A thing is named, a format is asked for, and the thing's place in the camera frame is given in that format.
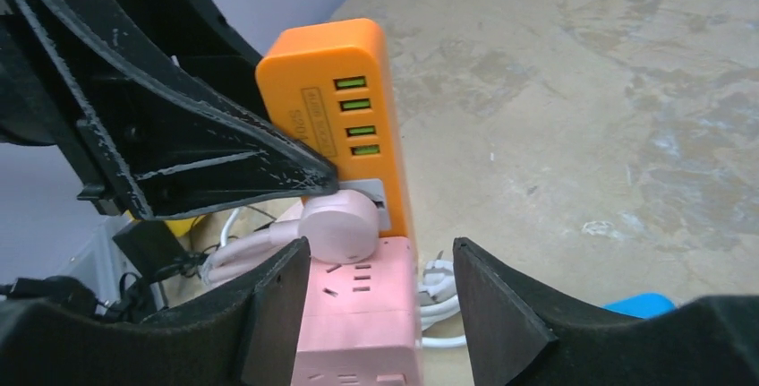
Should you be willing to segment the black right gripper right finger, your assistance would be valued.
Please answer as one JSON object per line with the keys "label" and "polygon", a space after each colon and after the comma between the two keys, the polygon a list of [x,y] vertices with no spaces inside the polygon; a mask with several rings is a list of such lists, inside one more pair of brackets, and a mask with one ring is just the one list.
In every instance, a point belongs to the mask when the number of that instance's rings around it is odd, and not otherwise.
{"label": "black right gripper right finger", "polygon": [[477,385],[755,385],[758,299],[703,296],[639,319],[587,304],[453,243]]}

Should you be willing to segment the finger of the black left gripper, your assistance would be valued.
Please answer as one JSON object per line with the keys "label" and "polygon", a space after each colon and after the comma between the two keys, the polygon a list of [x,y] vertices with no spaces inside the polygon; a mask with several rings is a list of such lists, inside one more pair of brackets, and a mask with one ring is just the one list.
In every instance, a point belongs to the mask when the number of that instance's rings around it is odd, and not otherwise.
{"label": "finger of the black left gripper", "polygon": [[254,80],[262,56],[213,0],[116,0],[135,24],[188,74],[262,119],[269,115]]}
{"label": "finger of the black left gripper", "polygon": [[59,148],[110,216],[338,188],[331,162],[188,74],[116,0],[1,0],[1,140]]}

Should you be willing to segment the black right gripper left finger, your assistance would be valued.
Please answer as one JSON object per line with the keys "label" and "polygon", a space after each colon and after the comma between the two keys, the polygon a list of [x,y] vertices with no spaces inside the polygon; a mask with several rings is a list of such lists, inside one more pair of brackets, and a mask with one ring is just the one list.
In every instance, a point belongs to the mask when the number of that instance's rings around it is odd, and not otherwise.
{"label": "black right gripper left finger", "polygon": [[139,323],[43,299],[1,305],[4,385],[287,385],[311,254],[299,238],[255,269]]}

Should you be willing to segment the pink cube power socket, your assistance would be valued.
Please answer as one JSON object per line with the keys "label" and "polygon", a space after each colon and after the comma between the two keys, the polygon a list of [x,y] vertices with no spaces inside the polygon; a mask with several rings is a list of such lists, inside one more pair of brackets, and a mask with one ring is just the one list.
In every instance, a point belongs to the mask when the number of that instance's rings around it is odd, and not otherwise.
{"label": "pink cube power socket", "polygon": [[421,385],[417,263],[409,239],[354,264],[312,260],[291,383]]}

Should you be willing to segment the orange power strip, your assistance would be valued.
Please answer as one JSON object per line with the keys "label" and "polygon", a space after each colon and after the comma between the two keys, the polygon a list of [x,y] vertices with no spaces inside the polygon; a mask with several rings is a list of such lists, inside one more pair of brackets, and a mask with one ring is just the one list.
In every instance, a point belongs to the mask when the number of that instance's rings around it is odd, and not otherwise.
{"label": "orange power strip", "polygon": [[379,179],[388,225],[414,238],[387,41],[366,18],[283,31],[255,80],[272,124],[337,167],[341,183]]}

